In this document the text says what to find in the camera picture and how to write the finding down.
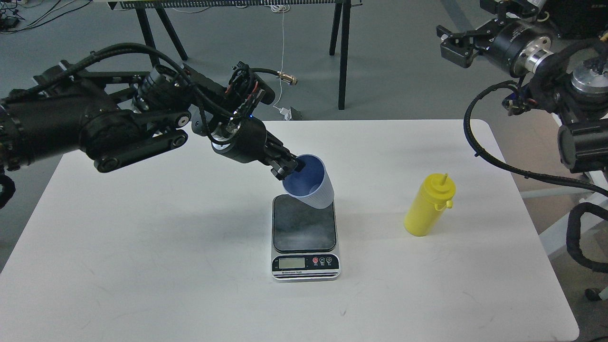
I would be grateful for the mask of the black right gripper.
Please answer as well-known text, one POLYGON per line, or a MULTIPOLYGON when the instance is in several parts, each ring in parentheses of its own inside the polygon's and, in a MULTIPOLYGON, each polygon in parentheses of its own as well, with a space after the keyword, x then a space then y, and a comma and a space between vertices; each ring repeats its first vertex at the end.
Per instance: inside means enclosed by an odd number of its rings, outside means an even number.
MULTIPOLYGON (((499 19, 536 18, 545 0, 481 0, 480 8, 499 19)), ((474 58, 486 57, 495 67, 512 77, 536 73, 541 63, 553 54, 552 37, 548 32, 524 21, 506 25, 497 35, 496 25, 482 25, 475 30, 452 32, 436 26, 441 38, 441 56, 462 68, 468 68, 474 58)))

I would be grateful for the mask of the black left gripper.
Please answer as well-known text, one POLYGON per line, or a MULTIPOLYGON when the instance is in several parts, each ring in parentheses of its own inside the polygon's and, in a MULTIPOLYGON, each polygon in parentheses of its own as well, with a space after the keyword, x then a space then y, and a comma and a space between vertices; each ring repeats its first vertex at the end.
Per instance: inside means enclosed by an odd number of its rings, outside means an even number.
POLYGON ((230 143, 211 143, 211 147, 215 153, 236 162, 247 164, 258 161, 269 165, 272 175, 278 180, 284 180, 306 166, 256 118, 241 121, 237 134, 230 143))

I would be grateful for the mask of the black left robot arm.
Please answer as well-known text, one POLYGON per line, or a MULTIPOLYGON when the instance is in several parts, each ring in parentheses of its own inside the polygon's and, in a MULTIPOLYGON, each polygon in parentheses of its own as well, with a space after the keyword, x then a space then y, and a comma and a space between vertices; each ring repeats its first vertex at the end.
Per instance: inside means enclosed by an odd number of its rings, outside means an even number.
POLYGON ((1 100, 1 205, 16 186, 7 171, 81 150, 100 173, 183 146, 184 126, 236 162, 260 162, 278 180, 300 172, 299 161, 261 120, 259 103, 275 93, 258 73, 295 78, 238 63, 227 86, 147 45, 121 43, 78 63, 61 61, 35 76, 35 86, 1 100))

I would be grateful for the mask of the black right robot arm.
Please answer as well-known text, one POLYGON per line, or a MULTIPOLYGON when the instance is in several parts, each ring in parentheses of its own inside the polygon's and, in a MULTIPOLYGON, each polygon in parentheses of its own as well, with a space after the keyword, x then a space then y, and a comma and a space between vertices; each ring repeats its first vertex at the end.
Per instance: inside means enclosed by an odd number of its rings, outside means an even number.
POLYGON ((509 115, 530 110, 555 114, 560 120, 557 144, 561 163, 571 173, 607 173, 607 37, 576 41, 552 52, 551 35, 536 25, 542 0, 482 0, 495 18, 474 30, 452 32, 438 25, 441 55, 467 68, 483 56, 510 76, 477 95, 463 117, 463 131, 475 155, 510 173, 536 181, 607 195, 596 184, 575 178, 526 171, 499 161, 473 134, 471 114, 477 102, 499 89, 511 94, 502 105, 509 115))

